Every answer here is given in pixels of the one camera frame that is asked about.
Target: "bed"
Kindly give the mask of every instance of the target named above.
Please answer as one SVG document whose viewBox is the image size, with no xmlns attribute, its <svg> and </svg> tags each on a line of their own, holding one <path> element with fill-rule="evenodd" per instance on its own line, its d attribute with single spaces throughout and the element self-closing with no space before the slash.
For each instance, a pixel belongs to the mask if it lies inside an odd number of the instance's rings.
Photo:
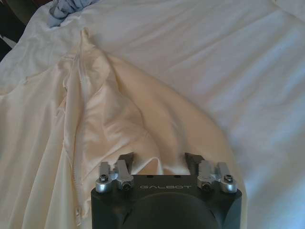
<svg viewBox="0 0 305 229">
<path fill-rule="evenodd" d="M 106 52 L 154 76 L 225 133 L 244 178 L 249 229 L 305 227 L 305 23 L 270 0 L 101 0 L 47 26 L 31 18 L 0 64 L 1 91 L 43 72 L 87 27 Z"/>
</svg>

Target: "silver metal clamp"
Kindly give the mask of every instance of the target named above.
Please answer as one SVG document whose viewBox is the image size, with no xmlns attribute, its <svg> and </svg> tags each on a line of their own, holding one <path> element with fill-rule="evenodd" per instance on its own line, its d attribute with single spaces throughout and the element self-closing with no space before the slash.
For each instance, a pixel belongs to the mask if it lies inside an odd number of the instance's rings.
<svg viewBox="0 0 305 229">
<path fill-rule="evenodd" d="M 96 191 L 99 193 L 110 192 L 114 180 L 117 181 L 120 190 L 128 191 L 133 187 L 133 176 L 129 174 L 125 160 L 118 160 L 112 171 L 110 171 L 108 162 L 101 162 L 100 176 L 95 181 Z"/>
<path fill-rule="evenodd" d="M 220 188 L 225 193 L 237 192 L 237 182 L 230 174 L 225 162 L 219 162 L 215 173 L 211 170 L 209 161 L 202 160 L 198 166 L 197 186 L 204 192 L 212 191 L 212 183 L 219 182 Z"/>
</svg>

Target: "blue cloth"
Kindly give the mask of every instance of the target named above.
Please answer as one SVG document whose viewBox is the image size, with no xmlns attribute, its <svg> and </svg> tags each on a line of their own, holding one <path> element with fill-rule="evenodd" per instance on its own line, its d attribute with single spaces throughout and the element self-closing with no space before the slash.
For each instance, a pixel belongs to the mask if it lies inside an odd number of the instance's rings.
<svg viewBox="0 0 305 229">
<path fill-rule="evenodd" d="M 49 10 L 48 25 L 51 27 L 60 26 L 68 14 L 81 11 L 84 7 L 96 3 L 98 0 L 53 0 Z"/>
</svg>

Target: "bolt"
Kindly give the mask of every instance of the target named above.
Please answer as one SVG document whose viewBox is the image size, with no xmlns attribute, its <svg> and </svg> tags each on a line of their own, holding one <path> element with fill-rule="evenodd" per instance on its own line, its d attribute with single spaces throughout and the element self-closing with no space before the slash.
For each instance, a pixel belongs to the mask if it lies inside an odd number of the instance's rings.
<svg viewBox="0 0 305 229">
<path fill-rule="evenodd" d="M 232 183 L 232 182 L 233 182 L 233 176 L 231 176 L 231 175 L 225 175 L 225 176 L 224 176 L 224 180 L 225 180 L 225 182 L 227 182 L 227 183 Z"/>
<path fill-rule="evenodd" d="M 123 184 L 122 184 L 122 190 L 123 191 L 129 191 L 130 189 L 131 189 L 131 184 L 129 183 L 129 182 L 124 182 Z"/>
<path fill-rule="evenodd" d="M 201 189 L 203 192 L 211 192 L 213 190 L 211 184 L 209 182 L 204 182 L 202 185 L 201 185 Z"/>
<path fill-rule="evenodd" d="M 108 181 L 108 175 L 107 174 L 100 175 L 100 181 L 101 182 L 107 182 Z"/>
</svg>

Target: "wrinkled fabric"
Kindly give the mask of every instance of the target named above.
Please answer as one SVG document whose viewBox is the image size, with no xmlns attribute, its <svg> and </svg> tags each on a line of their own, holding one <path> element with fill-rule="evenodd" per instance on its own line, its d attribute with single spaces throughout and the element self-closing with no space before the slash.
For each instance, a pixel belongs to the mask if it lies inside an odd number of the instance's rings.
<svg viewBox="0 0 305 229">
<path fill-rule="evenodd" d="M 225 132 L 247 189 L 249 229 L 305 228 L 304 22 L 271 0 L 103 0 L 50 29 L 50 6 L 0 63 L 0 93 L 49 69 L 89 27 L 98 47 Z"/>
<path fill-rule="evenodd" d="M 176 92 L 106 55 L 86 31 L 53 67 L 1 94 L 0 116 L 1 229 L 90 229 L 99 163 L 129 152 L 132 174 L 189 174 L 185 152 L 226 162 L 246 228 L 246 191 L 222 132 Z"/>
<path fill-rule="evenodd" d="M 272 0 L 274 4 L 286 12 L 294 15 L 305 22 L 305 1 L 304 0 Z"/>
<path fill-rule="evenodd" d="M 82 10 L 98 0 L 53 0 L 49 10 L 48 25 L 50 27 L 59 26 L 70 13 Z"/>
</svg>

